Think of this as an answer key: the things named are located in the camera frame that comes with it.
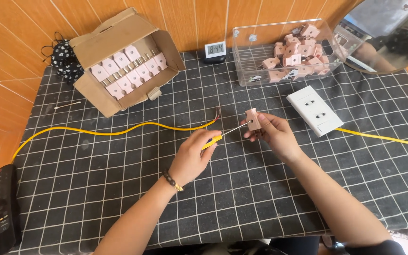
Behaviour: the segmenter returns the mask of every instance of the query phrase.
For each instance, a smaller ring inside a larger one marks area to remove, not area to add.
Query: black grid tablecloth
[[[205,65],[182,54],[186,71],[162,95],[106,119],[47,67],[23,140],[50,126],[99,132],[154,121],[209,129],[236,127],[256,107],[287,118],[303,151],[363,202],[390,230],[408,228],[408,145],[340,131],[317,138],[286,100],[311,85],[344,121],[343,128],[408,139],[408,74],[361,74],[339,66],[307,82],[241,87],[232,53],[226,63]],[[56,105],[81,101],[54,110]],[[292,171],[263,142],[234,131],[219,142],[211,163],[185,192],[173,197],[149,247],[240,241],[328,230]],[[91,252],[111,225],[167,168],[190,132],[143,126],[120,136],[55,130],[38,136],[15,160],[20,185],[23,242],[20,254]]]

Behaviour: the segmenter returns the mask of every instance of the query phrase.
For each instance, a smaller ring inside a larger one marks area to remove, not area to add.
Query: person
[[[262,126],[260,133],[263,135],[257,137],[253,131],[247,131],[244,137],[252,142],[256,139],[264,139],[276,156],[292,169],[336,239],[345,244],[347,252],[351,255],[405,255],[400,244],[393,241],[376,216],[303,153],[287,120],[266,113],[259,113],[258,119]],[[182,143],[169,168],[170,177],[178,185],[184,186],[191,182],[206,168],[217,143],[203,152],[201,148],[210,138],[220,134],[221,131],[199,129]],[[177,190],[165,177],[161,177],[111,227],[99,243],[94,255],[142,254],[160,215],[176,192]],[[307,245],[300,243],[301,239],[305,238],[294,237],[294,241],[287,242],[295,246],[288,247],[288,252],[281,247],[282,238],[272,240],[273,243],[279,243],[279,246],[267,249],[269,251],[267,254],[274,254],[273,251],[277,251],[276,249],[284,252],[280,254],[288,255],[317,254],[316,247],[311,247],[312,253],[304,251],[306,249],[303,247],[306,248]],[[178,254],[178,252],[159,254]]]

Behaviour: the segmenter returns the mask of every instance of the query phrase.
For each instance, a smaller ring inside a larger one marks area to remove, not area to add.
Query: clear plastic container
[[[292,33],[292,30],[301,30],[304,25],[311,24],[320,29],[317,35],[316,43],[322,45],[323,55],[328,57],[328,64],[308,65],[313,70],[322,67],[330,69],[325,74],[308,74],[305,77],[284,77],[280,82],[312,80],[326,77],[338,65],[342,64],[347,54],[343,54],[340,45],[336,41],[332,30],[323,19],[300,20],[291,22],[282,22],[265,25],[253,25],[235,27],[233,29],[233,55],[237,70],[238,81],[241,86],[252,86],[268,84],[269,71],[281,71],[292,74],[298,70],[298,66],[287,66],[273,69],[263,69],[262,61],[273,58],[273,49],[276,42],[284,42],[284,37]]]

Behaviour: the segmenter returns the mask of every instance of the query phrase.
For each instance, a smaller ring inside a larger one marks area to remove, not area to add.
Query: black remote control
[[[21,243],[20,208],[16,193],[15,166],[5,165],[0,168],[0,255]]]

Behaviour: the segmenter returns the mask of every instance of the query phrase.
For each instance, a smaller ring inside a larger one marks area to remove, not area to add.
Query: left hand
[[[177,184],[184,186],[204,171],[217,143],[201,155],[202,147],[209,139],[218,135],[221,135],[221,131],[198,129],[182,143],[169,169],[169,174]]]

